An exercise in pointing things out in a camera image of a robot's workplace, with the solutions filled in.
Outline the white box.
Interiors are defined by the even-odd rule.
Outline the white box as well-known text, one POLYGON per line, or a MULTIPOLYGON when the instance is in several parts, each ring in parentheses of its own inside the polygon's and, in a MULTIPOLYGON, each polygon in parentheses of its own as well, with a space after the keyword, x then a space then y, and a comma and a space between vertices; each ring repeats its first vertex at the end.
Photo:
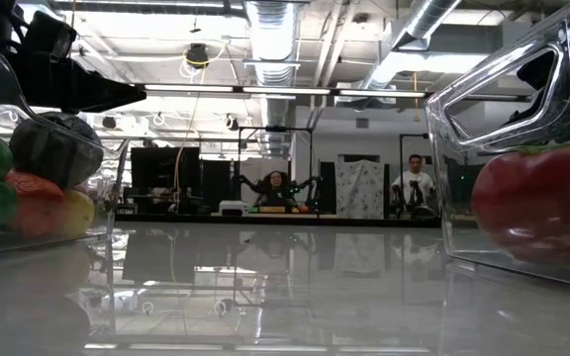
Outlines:
POLYGON ((248 212, 248 204, 244 201, 221 201, 219 203, 219 214, 221 216, 242 217, 248 212))

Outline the black cabinet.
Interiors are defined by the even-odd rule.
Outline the black cabinet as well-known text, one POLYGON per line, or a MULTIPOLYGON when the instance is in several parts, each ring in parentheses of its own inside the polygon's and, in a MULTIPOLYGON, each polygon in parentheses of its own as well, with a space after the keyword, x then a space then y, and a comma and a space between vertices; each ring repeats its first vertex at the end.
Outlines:
POLYGON ((195 211, 201 196, 199 147, 133 147, 130 151, 133 192, 126 194, 139 214, 166 214, 179 201, 180 214, 195 211))

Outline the orange carrot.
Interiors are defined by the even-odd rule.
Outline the orange carrot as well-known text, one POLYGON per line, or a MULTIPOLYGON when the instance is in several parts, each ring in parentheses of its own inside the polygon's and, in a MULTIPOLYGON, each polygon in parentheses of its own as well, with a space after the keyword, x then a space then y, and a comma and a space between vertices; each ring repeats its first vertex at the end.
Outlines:
POLYGON ((23 238, 39 238, 58 231, 64 219, 63 197, 22 195, 9 227, 23 238))

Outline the yellow banana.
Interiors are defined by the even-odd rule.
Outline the yellow banana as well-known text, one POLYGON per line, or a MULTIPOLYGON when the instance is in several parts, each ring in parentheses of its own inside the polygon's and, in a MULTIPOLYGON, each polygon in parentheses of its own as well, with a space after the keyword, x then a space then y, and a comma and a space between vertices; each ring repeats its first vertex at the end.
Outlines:
POLYGON ((95 207, 93 201, 84 193, 67 190, 64 197, 64 220, 61 233, 67 237, 77 237, 86 233, 93 224, 95 207))

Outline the smooth silver air duct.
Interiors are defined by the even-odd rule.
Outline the smooth silver air duct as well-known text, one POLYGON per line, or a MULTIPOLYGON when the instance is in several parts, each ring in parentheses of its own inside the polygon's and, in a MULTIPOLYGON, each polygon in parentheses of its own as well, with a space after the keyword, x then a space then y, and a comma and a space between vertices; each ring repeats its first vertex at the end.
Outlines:
POLYGON ((411 66, 422 64, 431 35, 461 0, 414 0, 408 15, 391 22, 378 44, 378 56, 360 89, 382 90, 411 66))

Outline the person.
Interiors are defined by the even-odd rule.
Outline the person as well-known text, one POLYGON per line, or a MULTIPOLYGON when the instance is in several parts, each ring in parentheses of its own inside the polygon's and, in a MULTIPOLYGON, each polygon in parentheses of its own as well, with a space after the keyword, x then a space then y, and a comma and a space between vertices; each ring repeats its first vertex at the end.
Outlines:
POLYGON ((255 205, 259 207, 294 208, 297 203, 289 188, 289 177, 285 172, 268 173, 253 188, 257 194, 255 205))
POLYGON ((431 220, 437 217, 431 200, 435 195, 432 178, 423 172, 423 157, 412 154, 409 157, 409 169, 398 176, 391 184, 391 212, 401 216, 410 216, 411 220, 431 220))

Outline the black stand frame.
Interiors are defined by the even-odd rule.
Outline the black stand frame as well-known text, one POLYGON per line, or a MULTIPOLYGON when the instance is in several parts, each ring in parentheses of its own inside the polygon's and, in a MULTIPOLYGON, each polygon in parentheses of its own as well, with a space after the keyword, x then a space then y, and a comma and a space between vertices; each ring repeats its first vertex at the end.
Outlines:
POLYGON ((434 181, 433 179, 433 158, 432 158, 432 150, 429 151, 424 150, 424 146, 422 150, 410 150, 409 155, 405 154, 405 147, 406 147, 406 140, 407 139, 417 139, 422 140, 424 142, 424 146, 429 143, 429 137, 427 133, 400 133, 399 134, 399 166, 400 166, 400 191, 403 193, 403 184, 404 184, 404 172, 409 169, 410 165, 410 156, 412 154, 418 154, 422 157, 422 167, 427 168, 427 174, 430 175, 430 180, 434 181))
MULTIPOLYGON (((284 126, 267 126, 267 127, 253 127, 253 126, 239 126, 237 130, 237 163, 235 164, 235 175, 240 175, 240 165, 241 165, 241 151, 242 145, 246 143, 254 134, 257 132, 267 132, 272 134, 282 134, 282 133, 292 133, 292 132, 304 132, 309 136, 309 178, 313 175, 313 156, 314 156, 314 143, 313 143, 313 129, 310 128, 295 128, 295 127, 284 127, 284 126)), ((232 185, 235 197, 239 199, 238 195, 238 183, 235 182, 232 185)))

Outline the dark purple onion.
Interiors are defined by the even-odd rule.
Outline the dark purple onion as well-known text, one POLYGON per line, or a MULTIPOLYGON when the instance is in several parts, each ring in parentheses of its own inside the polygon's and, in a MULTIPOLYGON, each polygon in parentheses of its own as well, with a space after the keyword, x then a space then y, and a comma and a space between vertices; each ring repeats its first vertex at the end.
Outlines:
POLYGON ((9 140, 13 167, 47 179, 61 190, 83 183, 101 166, 104 151, 95 131, 72 114, 47 112, 46 124, 19 123, 9 140))

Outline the floral cloth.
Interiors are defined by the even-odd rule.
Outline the floral cloth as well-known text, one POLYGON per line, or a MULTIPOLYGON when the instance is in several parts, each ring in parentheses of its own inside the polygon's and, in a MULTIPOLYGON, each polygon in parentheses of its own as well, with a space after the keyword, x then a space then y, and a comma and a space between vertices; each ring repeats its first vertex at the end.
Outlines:
POLYGON ((335 166, 336 215, 340 219, 384 218, 385 167, 368 160, 335 166))

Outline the ceiling light strip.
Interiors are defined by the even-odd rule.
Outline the ceiling light strip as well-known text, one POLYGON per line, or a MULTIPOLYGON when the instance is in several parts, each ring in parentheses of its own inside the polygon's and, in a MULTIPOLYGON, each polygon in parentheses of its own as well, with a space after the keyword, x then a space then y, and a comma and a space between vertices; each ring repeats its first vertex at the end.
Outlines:
POLYGON ((332 94, 327 88, 300 88, 300 87, 242 87, 242 92, 251 94, 282 94, 282 95, 322 95, 332 94))
POLYGON ((349 97, 378 97, 378 98, 424 98, 427 93, 420 91, 398 90, 362 90, 362 89, 339 89, 338 96, 349 97))
POLYGON ((145 84, 146 91, 167 91, 167 92, 206 92, 206 93, 232 93, 233 86, 219 85, 194 85, 194 84, 145 84))

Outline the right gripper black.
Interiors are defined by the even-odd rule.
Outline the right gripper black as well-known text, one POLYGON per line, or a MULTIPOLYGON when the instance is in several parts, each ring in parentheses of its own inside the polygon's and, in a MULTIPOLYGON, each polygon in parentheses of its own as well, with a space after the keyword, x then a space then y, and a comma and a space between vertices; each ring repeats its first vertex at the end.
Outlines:
MULTIPOLYGON (((539 91, 544 88, 549 80, 554 61, 554 52, 548 51, 535 59, 524 64, 517 71, 517 78, 534 90, 539 91)), ((526 110, 519 112, 514 111, 506 121, 507 125, 525 121, 533 117, 539 111, 538 107, 529 107, 526 110)))

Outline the ribbed silver air duct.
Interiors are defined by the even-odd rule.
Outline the ribbed silver air duct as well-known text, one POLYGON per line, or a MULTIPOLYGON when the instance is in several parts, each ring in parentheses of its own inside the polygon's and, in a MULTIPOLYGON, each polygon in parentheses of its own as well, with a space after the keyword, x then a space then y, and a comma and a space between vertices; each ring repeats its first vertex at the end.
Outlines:
MULTIPOLYGON (((247 1, 249 38, 256 84, 267 87, 291 87, 294 84, 296 35, 299 6, 281 1, 247 1)), ((265 157, 285 158, 290 152, 291 134, 273 132, 272 127, 294 126, 295 110, 290 99, 263 97, 259 100, 262 125, 258 133, 259 149, 265 157)))

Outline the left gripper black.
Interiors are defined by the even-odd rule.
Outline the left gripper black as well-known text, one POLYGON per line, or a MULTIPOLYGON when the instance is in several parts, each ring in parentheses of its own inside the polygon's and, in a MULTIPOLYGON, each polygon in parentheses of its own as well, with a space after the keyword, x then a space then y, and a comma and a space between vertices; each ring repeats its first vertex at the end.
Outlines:
POLYGON ((68 59, 77 32, 67 23, 36 11, 21 40, 17 79, 30 106, 58 108, 67 113, 102 113, 146 98, 137 86, 105 78, 68 59))

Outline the red tomato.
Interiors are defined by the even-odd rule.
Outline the red tomato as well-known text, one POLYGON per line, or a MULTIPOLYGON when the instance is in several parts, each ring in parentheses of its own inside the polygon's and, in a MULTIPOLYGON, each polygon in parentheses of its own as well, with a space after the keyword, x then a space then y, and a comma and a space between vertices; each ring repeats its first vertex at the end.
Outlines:
POLYGON ((518 261, 570 266, 570 145, 491 159, 474 181, 471 210, 518 261))

